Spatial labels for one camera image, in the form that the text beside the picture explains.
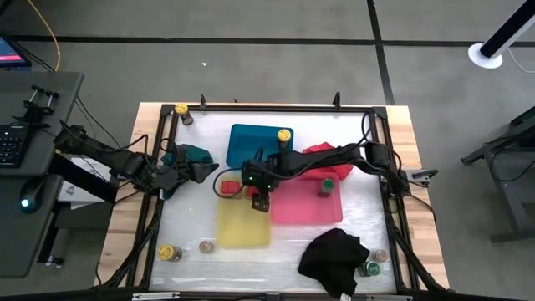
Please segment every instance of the black frame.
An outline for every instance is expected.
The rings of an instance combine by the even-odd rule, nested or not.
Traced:
[[[10,38],[0,35],[0,38],[2,38],[6,44],[13,49],[19,57],[23,59],[23,62],[13,62],[13,63],[0,63],[0,68],[19,68],[19,67],[32,67],[32,61],[30,58],[22,51],[18,50],[18,47],[16,47],[13,42],[11,42]]]
[[[162,140],[163,131],[165,129],[165,123],[166,123],[166,117],[169,115],[175,105],[162,105],[160,109],[160,119],[158,121],[158,128],[155,135],[155,145],[153,147],[153,156],[159,155],[159,145]],[[380,118],[380,123],[383,128],[383,133],[385,135],[385,144],[392,148],[392,141],[390,137],[390,128],[388,124],[388,116],[386,114],[386,108],[385,107],[359,107],[359,106],[341,106],[338,104],[336,105],[323,105],[323,106],[296,106],[296,105],[207,105],[205,100],[201,101],[199,105],[189,105],[188,106],[190,111],[241,111],[241,112],[300,112],[300,113],[307,113],[307,112],[314,112],[314,113],[335,113],[335,114],[343,114],[343,113],[369,113],[369,123],[372,126],[372,139],[378,140],[379,134],[377,131],[376,126],[376,115]],[[170,133],[167,138],[174,140],[176,138],[176,127],[178,126],[178,120],[179,116],[177,114],[173,114],[171,117],[171,128]],[[384,187],[385,184],[380,181],[381,187]],[[385,193],[385,189],[381,188],[381,196],[383,199],[383,206],[390,209],[390,196]],[[145,220],[147,217],[147,213],[149,210],[149,203],[150,203],[150,196],[146,195],[143,198],[143,204],[141,206],[140,210],[140,219],[138,221],[137,225],[137,231],[135,234],[135,241],[138,242],[141,239],[143,229],[145,229]],[[155,214],[161,215],[163,211],[164,202],[159,197],[155,204]],[[400,228],[401,228],[401,234],[406,242],[410,245],[410,234],[409,234],[409,226],[407,223],[407,217],[405,215],[405,208],[403,206],[403,201],[401,199],[396,200],[396,206],[399,208],[397,214],[399,214],[398,218],[400,220]],[[387,213],[385,211],[385,220],[388,218],[388,215],[390,213]],[[150,239],[147,257],[145,261],[145,270],[143,273],[143,277],[140,281],[140,286],[142,288],[145,288],[148,290],[149,283],[150,283],[150,276],[152,274],[152,266],[154,264],[155,259],[155,249],[156,249],[156,238],[158,235],[158,226],[156,227],[155,233]],[[399,254],[396,246],[396,242],[394,238],[389,234],[389,246],[390,246],[390,254],[392,259],[392,267],[394,271],[394,277],[395,277],[395,286],[396,286],[396,292],[400,293],[401,291],[405,291],[407,287],[405,286],[405,283],[403,281],[403,277],[401,274],[401,266],[400,266],[400,260],[399,260]],[[410,287],[413,289],[419,289],[419,281],[418,276],[416,275],[415,270],[411,266],[410,263],[408,263],[409,266],[409,274],[410,274]],[[126,285],[131,286],[134,284],[134,276],[135,271],[137,268],[137,263],[132,265],[132,268],[128,272],[128,278],[126,280]],[[201,298],[206,296],[207,294],[210,294],[210,292],[189,292],[188,295],[191,294],[192,296]]]

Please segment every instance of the green can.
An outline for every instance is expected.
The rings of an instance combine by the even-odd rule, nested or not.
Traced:
[[[324,179],[321,181],[321,186],[319,187],[318,195],[322,197],[330,196],[334,190],[334,181],[331,178]]]
[[[359,265],[359,274],[363,277],[377,276],[381,272],[379,264],[370,260]]]

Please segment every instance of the white base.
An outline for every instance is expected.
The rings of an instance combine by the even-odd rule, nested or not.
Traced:
[[[477,43],[470,46],[470,48],[468,49],[468,57],[470,58],[470,60],[474,64],[485,69],[496,69],[500,67],[503,63],[503,57],[501,55],[498,55],[494,59],[488,59],[484,57],[479,51],[482,46],[483,43]]]

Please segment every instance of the green cloth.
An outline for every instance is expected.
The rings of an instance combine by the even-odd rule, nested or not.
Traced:
[[[186,159],[193,162],[198,162],[202,164],[211,164],[214,160],[211,158],[210,152],[202,148],[196,147],[194,145],[181,145],[186,148]],[[164,165],[169,166],[171,162],[171,153],[167,153],[161,157],[161,161]],[[169,200],[174,194],[176,189],[184,184],[186,181],[179,181],[176,185],[168,191],[165,191],[163,194],[164,201]]]

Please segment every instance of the red object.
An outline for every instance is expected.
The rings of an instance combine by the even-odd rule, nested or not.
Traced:
[[[334,147],[332,147],[329,143],[324,142],[324,143],[322,143],[320,145],[310,146],[308,149],[303,150],[303,153],[304,154],[308,154],[308,153],[316,152],[316,151],[332,150],[333,148]],[[340,166],[317,168],[317,169],[314,169],[314,170],[307,171],[307,172],[305,172],[305,174],[306,173],[318,174],[318,173],[325,173],[325,172],[334,172],[334,173],[336,173],[338,175],[338,178],[340,180],[344,180],[346,177],[348,177],[348,175],[349,175],[349,173],[351,172],[352,169],[353,169],[352,165],[344,164],[344,165],[340,165]]]
[[[0,60],[21,60],[23,58],[18,55],[0,55]]]
[[[326,178],[334,183],[329,196],[320,196],[318,190]],[[304,174],[282,181],[271,197],[271,220],[277,224],[330,224],[342,222],[340,182],[335,173]]]
[[[240,181],[223,181],[221,183],[222,194],[234,194],[240,190]]]
[[[247,187],[247,198],[252,199],[252,195],[258,193],[258,189],[255,186]]]

